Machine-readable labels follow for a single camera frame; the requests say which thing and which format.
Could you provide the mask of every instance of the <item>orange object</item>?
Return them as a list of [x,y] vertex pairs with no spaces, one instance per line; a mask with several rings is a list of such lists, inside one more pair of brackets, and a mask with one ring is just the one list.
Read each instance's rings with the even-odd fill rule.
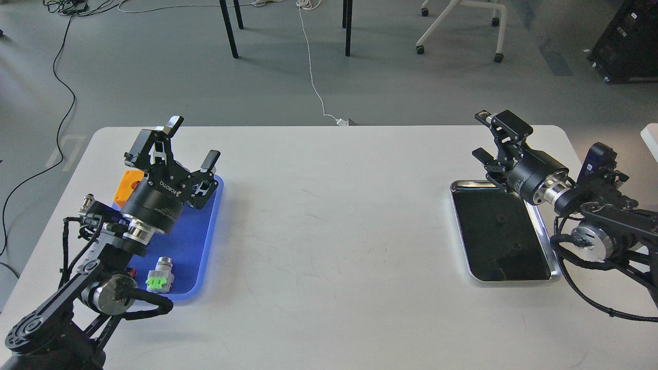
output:
[[137,184],[144,178],[144,172],[141,170],[127,170],[124,172],[124,176],[119,182],[119,186],[116,188],[114,193],[114,202],[119,208],[122,208],[123,205],[128,200],[132,191],[135,190]]

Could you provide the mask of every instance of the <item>silver motor flange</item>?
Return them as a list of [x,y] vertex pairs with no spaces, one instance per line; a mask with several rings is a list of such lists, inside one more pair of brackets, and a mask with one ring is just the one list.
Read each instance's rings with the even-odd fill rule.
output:
[[546,200],[550,204],[555,204],[565,192],[571,189],[565,183],[568,175],[569,173],[567,171],[559,171],[547,176],[534,194],[532,194],[534,204],[540,204],[543,200]]
[[124,214],[124,217],[130,220],[128,231],[124,232],[123,237],[135,240],[136,242],[148,245],[155,233],[164,234],[165,232],[157,227],[153,227],[140,219],[131,215]]
[[117,290],[137,288],[137,283],[126,275],[113,275],[93,291],[92,304],[96,310],[105,315],[120,315],[135,302],[133,299],[117,299]]
[[580,258],[586,261],[601,262],[610,257],[615,247],[608,234],[586,223],[571,230],[571,235],[589,243],[589,246],[579,247],[575,251]]

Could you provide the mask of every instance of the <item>blue tray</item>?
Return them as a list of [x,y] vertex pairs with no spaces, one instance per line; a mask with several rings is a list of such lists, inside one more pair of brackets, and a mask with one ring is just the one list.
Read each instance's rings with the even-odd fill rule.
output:
[[146,289],[146,277],[160,257],[169,257],[174,265],[174,284],[162,294],[172,301],[184,301],[194,296],[203,284],[213,230],[222,199],[224,181],[215,176],[218,185],[214,196],[202,210],[185,206],[169,234],[156,234],[146,248],[144,257],[133,256],[128,264],[137,271],[135,281]]

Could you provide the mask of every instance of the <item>white table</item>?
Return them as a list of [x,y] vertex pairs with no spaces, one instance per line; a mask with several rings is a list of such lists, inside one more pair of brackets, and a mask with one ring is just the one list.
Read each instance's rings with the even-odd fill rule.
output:
[[640,132],[640,136],[644,140],[644,143],[647,144],[653,158],[658,161],[658,123],[649,123]]
[[[137,132],[93,137],[0,316],[2,335],[55,291],[61,219],[88,192],[110,202]],[[172,143],[192,170],[222,152],[205,285],[166,316],[121,323],[106,369],[658,367],[655,324],[609,318],[563,279],[485,286],[468,275],[449,185],[484,178],[470,154],[494,152],[483,126],[183,127]],[[578,173],[561,129],[536,126],[528,143]],[[658,313],[620,273],[571,271],[603,304]],[[94,316],[76,310],[82,326]]]

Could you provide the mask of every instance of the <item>stainless steel tray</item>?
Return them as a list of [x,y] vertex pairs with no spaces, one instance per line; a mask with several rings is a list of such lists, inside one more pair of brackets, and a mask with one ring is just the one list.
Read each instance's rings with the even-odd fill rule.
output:
[[557,259],[537,207],[483,180],[450,186],[471,276],[480,282],[554,281]]

